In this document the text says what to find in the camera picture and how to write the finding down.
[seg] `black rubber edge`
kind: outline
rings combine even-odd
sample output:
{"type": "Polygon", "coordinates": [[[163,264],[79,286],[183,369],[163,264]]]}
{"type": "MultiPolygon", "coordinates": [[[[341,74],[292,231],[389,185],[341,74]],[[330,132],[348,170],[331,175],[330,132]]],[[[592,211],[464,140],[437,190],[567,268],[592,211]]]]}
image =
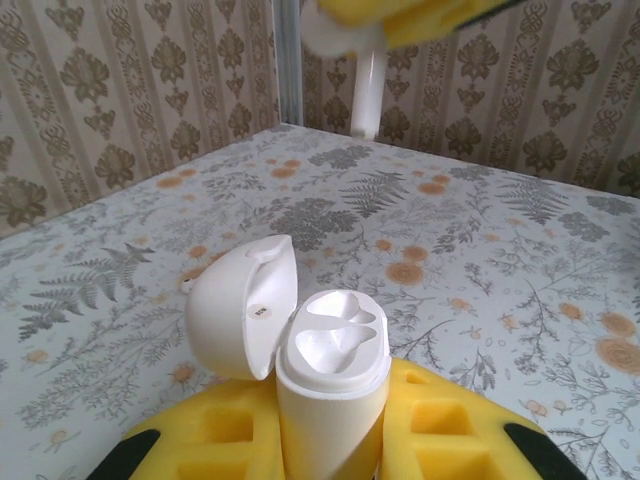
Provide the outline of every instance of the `black rubber edge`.
{"type": "Polygon", "coordinates": [[[494,15],[497,15],[498,13],[502,12],[503,10],[506,10],[508,8],[511,7],[515,7],[516,5],[520,4],[520,3],[524,3],[527,0],[509,0],[508,2],[505,2],[501,5],[498,5],[497,7],[491,9],[491,10],[487,10],[484,13],[481,13],[480,15],[478,15],[477,17],[473,17],[470,20],[467,20],[464,23],[461,23],[460,25],[458,25],[455,29],[456,30],[462,30],[464,28],[470,27],[471,25],[475,25],[478,22],[481,22],[483,20],[486,20],[487,18],[493,17],[494,15]]]}
{"type": "Polygon", "coordinates": [[[587,480],[578,467],[546,435],[517,423],[507,423],[504,431],[542,480],[587,480]]]}
{"type": "Polygon", "coordinates": [[[158,430],[145,430],[122,440],[87,477],[87,480],[128,480],[159,438],[158,430]]]}

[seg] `fern print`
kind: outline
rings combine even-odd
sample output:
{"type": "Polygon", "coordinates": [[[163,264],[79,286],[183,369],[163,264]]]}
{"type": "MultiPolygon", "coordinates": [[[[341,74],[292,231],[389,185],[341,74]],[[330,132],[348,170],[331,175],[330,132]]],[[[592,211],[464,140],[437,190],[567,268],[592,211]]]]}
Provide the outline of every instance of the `fern print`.
{"type": "Polygon", "coordinates": [[[538,371],[539,363],[546,360],[548,341],[559,341],[558,333],[550,327],[550,323],[558,323],[558,314],[540,298],[539,293],[529,284],[531,293],[527,300],[517,306],[518,309],[532,310],[533,315],[529,320],[521,321],[520,325],[528,332],[520,336],[520,343],[524,346],[524,352],[515,359],[515,365],[523,374],[530,375],[538,371]]]}
{"type": "Polygon", "coordinates": [[[353,180],[349,183],[354,187],[341,190],[348,205],[355,205],[356,211],[363,217],[369,218],[386,207],[394,205],[398,200],[404,200],[402,194],[408,194],[402,186],[402,175],[398,173],[366,173],[365,178],[353,180]]]}
{"type": "MultiPolygon", "coordinates": [[[[629,233],[629,239],[635,246],[635,250],[638,252],[638,256],[636,256],[635,261],[640,262],[640,218],[632,218],[631,222],[629,222],[629,226],[633,230],[633,233],[629,233]]],[[[636,307],[636,323],[640,324],[640,271],[635,275],[633,290],[635,291],[635,295],[632,302],[636,307]]]]}
{"type": "Polygon", "coordinates": [[[0,381],[2,381],[2,374],[9,368],[9,363],[6,360],[0,359],[0,381]]]}
{"type": "Polygon", "coordinates": [[[473,215],[466,221],[456,220],[446,228],[446,234],[438,237],[438,243],[433,248],[434,253],[453,253],[456,250],[456,242],[471,243],[474,234],[480,230],[480,220],[473,215]]]}
{"type": "Polygon", "coordinates": [[[291,235],[293,246],[301,252],[318,248],[328,233],[352,232],[356,216],[346,210],[332,210],[335,202],[306,198],[287,207],[271,222],[272,231],[291,235]]]}
{"type": "Polygon", "coordinates": [[[79,405],[94,411],[96,419],[126,416],[140,388],[141,368],[155,365],[185,338],[182,309],[163,307],[131,315],[141,301],[139,293],[130,296],[122,306],[112,307],[107,318],[95,321],[85,339],[68,339],[47,370],[58,373],[46,392],[18,412],[27,429],[66,418],[79,405]],[[123,328],[130,329],[129,334],[118,336],[123,328]]]}
{"type": "Polygon", "coordinates": [[[515,176],[511,183],[501,185],[508,193],[496,195],[513,210],[521,212],[534,222],[545,225],[569,206],[569,198],[553,188],[550,182],[535,177],[515,176]]]}
{"type": "Polygon", "coordinates": [[[208,190],[208,198],[212,202],[231,200],[238,195],[246,194],[247,190],[261,191],[266,187],[256,175],[246,172],[232,172],[226,175],[216,176],[203,183],[208,190]]]}
{"type": "Polygon", "coordinates": [[[84,271],[73,272],[54,280],[41,280],[40,285],[50,287],[31,296],[45,300],[42,303],[23,305],[33,315],[22,319],[20,341],[27,340],[41,330],[49,330],[56,323],[67,323],[67,313],[83,315],[81,306],[95,310],[98,293],[112,302],[116,301],[115,289],[119,283],[133,289],[133,274],[141,263],[148,263],[145,255],[154,253],[149,248],[137,248],[125,243],[126,251],[103,248],[109,257],[70,265],[84,271]]]}
{"type": "Polygon", "coordinates": [[[473,365],[468,366],[466,363],[452,368],[449,374],[452,375],[451,381],[461,385],[480,395],[484,395],[488,389],[496,388],[496,370],[493,357],[491,355],[482,355],[480,350],[476,350],[476,358],[473,365]]]}
{"type": "Polygon", "coordinates": [[[29,233],[34,233],[33,238],[29,238],[29,240],[25,241],[19,247],[3,250],[0,253],[0,268],[8,267],[16,260],[24,260],[36,253],[42,252],[51,246],[51,243],[58,238],[58,235],[48,233],[40,235],[36,231],[29,231],[29,233]]]}
{"type": "Polygon", "coordinates": [[[634,480],[631,472],[622,468],[604,443],[609,427],[596,435],[581,429],[554,428],[549,430],[556,445],[588,478],[619,478],[634,480]]]}
{"type": "Polygon", "coordinates": [[[318,153],[309,158],[309,162],[318,167],[328,163],[331,168],[348,170],[357,167],[358,160],[367,158],[373,150],[364,145],[352,145],[347,148],[336,148],[324,153],[318,153]]]}

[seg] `floral patterned floor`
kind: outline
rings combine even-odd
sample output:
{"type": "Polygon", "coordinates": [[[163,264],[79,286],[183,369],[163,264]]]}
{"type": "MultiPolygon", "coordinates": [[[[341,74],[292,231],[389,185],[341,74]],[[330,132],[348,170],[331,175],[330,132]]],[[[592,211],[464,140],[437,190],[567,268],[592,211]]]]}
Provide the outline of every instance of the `floral patterned floor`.
{"type": "Polygon", "coordinates": [[[83,479],[219,382],[180,284],[275,233],[301,299],[372,295],[395,356],[531,418],[589,478],[640,478],[639,200],[286,125],[0,243],[0,477],[83,479]]]}

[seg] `orange flower print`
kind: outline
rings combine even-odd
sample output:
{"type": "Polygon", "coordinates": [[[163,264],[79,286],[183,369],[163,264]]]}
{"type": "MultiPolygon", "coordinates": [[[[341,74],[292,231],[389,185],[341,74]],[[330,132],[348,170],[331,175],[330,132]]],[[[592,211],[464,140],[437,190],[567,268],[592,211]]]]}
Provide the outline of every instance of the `orange flower print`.
{"type": "Polygon", "coordinates": [[[158,188],[176,188],[182,185],[182,178],[180,177],[165,177],[156,182],[158,188]]]}
{"type": "Polygon", "coordinates": [[[376,248],[381,252],[388,252],[391,250],[391,247],[393,247],[393,245],[389,240],[378,240],[376,242],[376,248]]]}
{"type": "Polygon", "coordinates": [[[475,309],[473,308],[473,305],[471,305],[469,302],[464,301],[461,298],[449,298],[447,299],[447,303],[445,305],[448,305],[449,307],[451,307],[454,311],[455,315],[458,315],[462,312],[467,312],[470,313],[471,315],[477,316],[475,309]]]}
{"type": "Polygon", "coordinates": [[[169,300],[169,294],[167,292],[162,292],[156,295],[155,297],[151,297],[149,299],[149,303],[151,305],[162,305],[167,300],[169,300]]]}
{"type": "Polygon", "coordinates": [[[229,252],[229,250],[225,250],[223,252],[216,253],[215,255],[211,255],[211,259],[210,259],[209,265],[211,265],[212,263],[216,262],[220,258],[224,257],[227,254],[227,252],[229,252]]]}
{"type": "Polygon", "coordinates": [[[189,256],[191,258],[200,258],[207,253],[207,247],[204,245],[197,245],[189,250],[189,256]]]}
{"type": "Polygon", "coordinates": [[[183,362],[178,364],[169,375],[171,375],[171,383],[173,385],[180,385],[184,388],[189,383],[191,377],[196,371],[196,367],[191,362],[183,362]]]}
{"type": "Polygon", "coordinates": [[[582,310],[570,303],[561,303],[559,309],[560,313],[574,321],[581,322],[584,317],[582,310]]]}
{"type": "Polygon", "coordinates": [[[640,347],[621,338],[602,338],[596,352],[603,362],[624,373],[640,375],[640,347]]]}
{"type": "Polygon", "coordinates": [[[296,174],[296,169],[295,168],[274,168],[271,171],[271,176],[273,178],[279,178],[279,179],[284,179],[284,178],[290,178],[293,177],[296,174]]]}
{"type": "Polygon", "coordinates": [[[435,175],[432,180],[441,185],[448,185],[451,181],[451,177],[448,177],[447,175],[435,175]]]}
{"type": "Polygon", "coordinates": [[[54,432],[51,437],[49,437],[49,446],[44,450],[44,453],[48,453],[53,450],[53,453],[58,453],[60,447],[63,444],[70,442],[74,438],[80,435],[80,432],[76,432],[73,435],[69,436],[66,430],[58,430],[54,432]]]}
{"type": "Polygon", "coordinates": [[[547,407],[545,407],[544,405],[540,405],[535,400],[529,400],[524,406],[535,416],[546,417],[549,413],[547,411],[547,407]]]}
{"type": "Polygon", "coordinates": [[[49,354],[42,349],[31,350],[24,357],[29,365],[42,365],[49,360],[49,354]]]}
{"type": "Polygon", "coordinates": [[[502,322],[502,326],[511,333],[512,330],[518,328],[518,321],[514,318],[513,315],[503,315],[500,317],[500,321],[502,322]]]}
{"type": "Polygon", "coordinates": [[[398,285],[418,285],[424,279],[424,270],[413,263],[394,263],[387,267],[387,278],[398,285]]]}
{"type": "Polygon", "coordinates": [[[471,338],[473,338],[474,340],[480,340],[482,338],[482,334],[480,333],[480,330],[482,330],[482,329],[481,328],[473,328],[473,326],[471,326],[471,329],[465,330],[464,332],[460,332],[460,335],[469,334],[469,336],[471,338]]]}
{"type": "Polygon", "coordinates": [[[182,170],[178,175],[181,177],[193,177],[197,173],[198,171],[195,168],[187,168],[186,170],[182,170]]]}
{"type": "Polygon", "coordinates": [[[619,337],[631,337],[636,333],[636,326],[631,320],[619,313],[605,313],[600,319],[604,328],[619,337]]]}
{"type": "Polygon", "coordinates": [[[439,183],[423,183],[418,187],[418,190],[426,195],[442,195],[446,188],[439,183]]]}
{"type": "Polygon", "coordinates": [[[422,262],[429,256],[429,252],[417,245],[405,248],[402,254],[404,255],[404,259],[408,262],[422,262]]]}

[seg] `white plastic rod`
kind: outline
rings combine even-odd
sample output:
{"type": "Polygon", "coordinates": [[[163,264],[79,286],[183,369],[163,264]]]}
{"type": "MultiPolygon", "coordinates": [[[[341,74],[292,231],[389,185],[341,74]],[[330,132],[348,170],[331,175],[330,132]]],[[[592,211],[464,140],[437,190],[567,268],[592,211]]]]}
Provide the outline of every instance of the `white plastic rod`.
{"type": "Polygon", "coordinates": [[[387,52],[378,47],[358,53],[351,112],[351,136],[375,140],[380,129],[387,52]]]}
{"type": "Polygon", "coordinates": [[[351,136],[375,140],[380,129],[387,68],[382,24],[344,27],[323,12],[316,0],[307,0],[300,16],[300,31],[306,47],[322,58],[357,55],[351,136]]]}

